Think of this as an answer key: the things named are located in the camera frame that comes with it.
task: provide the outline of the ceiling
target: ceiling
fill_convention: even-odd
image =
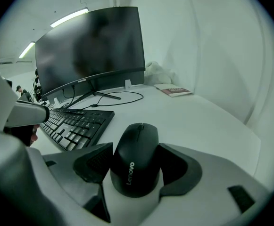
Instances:
[[[50,24],[65,15],[85,6],[93,11],[119,3],[120,0],[16,0],[0,20],[0,61],[18,61],[31,41],[45,35],[52,29]],[[24,59],[35,59],[35,46]]]

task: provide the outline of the mouse scroll wheel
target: mouse scroll wheel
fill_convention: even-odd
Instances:
[[[138,130],[143,130],[144,129],[144,124],[141,124],[138,126]]]

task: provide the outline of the monitor screen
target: monitor screen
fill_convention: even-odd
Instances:
[[[116,73],[144,71],[136,7],[105,8],[72,18],[35,44],[43,94]]]

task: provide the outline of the white cloth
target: white cloth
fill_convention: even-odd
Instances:
[[[145,65],[144,72],[144,84],[155,85],[155,84],[171,84],[173,73],[165,70],[156,61],[148,62]]]

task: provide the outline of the lenovo logo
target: lenovo logo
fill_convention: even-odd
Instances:
[[[128,183],[126,183],[127,185],[131,185],[132,184],[132,177],[133,177],[133,167],[134,167],[135,163],[131,162],[131,164],[129,165],[129,171],[128,171]]]

